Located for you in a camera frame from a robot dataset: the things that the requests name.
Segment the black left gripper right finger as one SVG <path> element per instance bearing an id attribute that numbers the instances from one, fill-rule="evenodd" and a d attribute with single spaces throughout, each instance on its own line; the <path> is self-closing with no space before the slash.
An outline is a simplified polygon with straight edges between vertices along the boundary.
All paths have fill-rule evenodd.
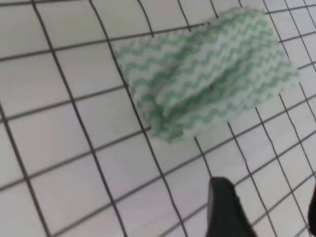
<path id="1" fill-rule="evenodd" d="M 309 226 L 316 225 L 316 187 L 314 188 L 313 196 L 308 210 L 308 223 Z"/>

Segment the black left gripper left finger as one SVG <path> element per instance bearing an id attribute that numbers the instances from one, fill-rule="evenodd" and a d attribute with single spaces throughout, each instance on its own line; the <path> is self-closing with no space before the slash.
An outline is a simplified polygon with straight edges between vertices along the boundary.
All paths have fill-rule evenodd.
<path id="1" fill-rule="evenodd" d="M 208 183 L 207 237 L 255 237 L 233 183 L 212 177 Z"/>

